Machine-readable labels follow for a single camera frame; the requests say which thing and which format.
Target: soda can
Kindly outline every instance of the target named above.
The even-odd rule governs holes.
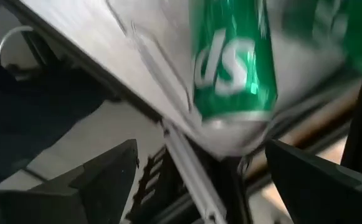
[[[282,27],[286,34],[318,47],[340,46],[362,73],[362,1],[288,0]]]
[[[205,124],[266,123],[277,99],[264,0],[190,0],[194,104]]]

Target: can rim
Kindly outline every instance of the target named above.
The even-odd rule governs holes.
[[[244,125],[245,122],[271,120],[273,113],[271,111],[243,111],[236,113],[225,113],[219,116],[210,118],[204,122],[205,126],[210,126],[214,129],[221,129],[231,125]]]

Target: green can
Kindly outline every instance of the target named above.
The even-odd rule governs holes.
[[[205,123],[268,121],[277,99],[264,0],[190,0],[194,104]]]
[[[288,0],[282,24],[313,45],[339,45],[362,73],[362,0]]]

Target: dark fabric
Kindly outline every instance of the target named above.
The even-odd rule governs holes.
[[[81,69],[18,83],[0,66],[0,181],[25,167],[103,102]]]

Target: metal bracket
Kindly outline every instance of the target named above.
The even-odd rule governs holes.
[[[205,224],[227,224],[226,209],[184,134],[163,120],[164,138],[175,166]]]

